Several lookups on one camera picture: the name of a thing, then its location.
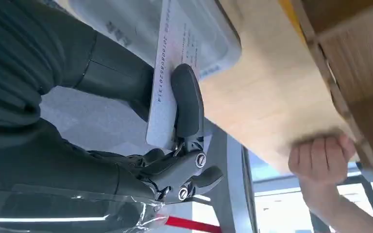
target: screw head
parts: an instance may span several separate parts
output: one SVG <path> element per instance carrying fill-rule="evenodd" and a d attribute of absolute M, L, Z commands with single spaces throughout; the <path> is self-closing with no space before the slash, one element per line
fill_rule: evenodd
<path fill-rule="evenodd" d="M 188 189 L 185 188 L 185 187 L 182 187 L 182 188 L 179 190 L 179 193 L 178 193 L 178 199 L 179 199 L 179 200 L 185 200 L 185 199 L 187 199 L 187 196 L 188 196 Z"/>
<path fill-rule="evenodd" d="M 195 158 L 195 165 L 198 168 L 203 168 L 206 163 L 206 156 L 204 153 L 199 153 L 197 157 Z"/>

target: gray floor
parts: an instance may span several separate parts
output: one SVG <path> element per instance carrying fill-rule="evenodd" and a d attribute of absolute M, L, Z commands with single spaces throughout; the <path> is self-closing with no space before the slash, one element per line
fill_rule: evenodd
<path fill-rule="evenodd" d="M 41 116 L 77 146 L 122 155 L 153 149 L 145 141 L 147 123 L 123 102 L 64 87 L 42 99 Z"/>

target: red stripe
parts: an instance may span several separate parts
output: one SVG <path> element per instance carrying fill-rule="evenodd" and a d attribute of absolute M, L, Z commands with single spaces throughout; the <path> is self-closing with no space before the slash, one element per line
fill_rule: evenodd
<path fill-rule="evenodd" d="M 202 223 L 202 222 L 195 222 L 195 221 L 192 221 L 192 220 L 179 218 L 179 217 L 170 216 L 168 218 L 168 221 L 167 221 L 166 225 L 173 226 L 173 227 L 186 228 L 186 229 L 190 229 L 190 230 L 198 230 L 198 231 L 202 231 L 202 232 L 222 233 L 221 232 L 221 227 L 217 227 L 217 226 Z"/>

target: wooden surface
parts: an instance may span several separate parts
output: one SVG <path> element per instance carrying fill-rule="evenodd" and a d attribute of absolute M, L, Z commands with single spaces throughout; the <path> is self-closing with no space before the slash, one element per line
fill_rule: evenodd
<path fill-rule="evenodd" d="M 328 73 L 331 67 L 331 90 L 337 91 L 333 97 L 358 139 L 361 163 L 365 170 L 373 172 L 373 0 L 293 2 L 318 67 L 322 73 Z M 317 21 L 324 22 L 326 28 Z M 322 48 L 321 53 L 316 52 L 317 47 Z M 327 71 L 322 64 L 328 64 Z"/>
<path fill-rule="evenodd" d="M 303 3 L 316 34 L 373 8 L 373 0 L 304 0 Z"/>
<path fill-rule="evenodd" d="M 230 70 L 200 83 L 205 115 L 287 172 L 293 142 L 349 128 L 277 0 L 220 2 L 238 31 L 242 56 Z"/>
<path fill-rule="evenodd" d="M 373 15 L 321 40 L 348 103 L 373 98 Z"/>

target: card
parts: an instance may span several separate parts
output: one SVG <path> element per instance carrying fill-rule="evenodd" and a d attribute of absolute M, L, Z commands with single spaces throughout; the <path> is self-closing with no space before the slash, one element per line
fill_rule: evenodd
<path fill-rule="evenodd" d="M 199 79 L 200 39 L 180 6 L 182 0 L 163 0 L 153 74 L 153 91 L 146 141 L 152 146 L 174 150 L 177 104 L 171 88 L 171 73 L 189 64 Z"/>

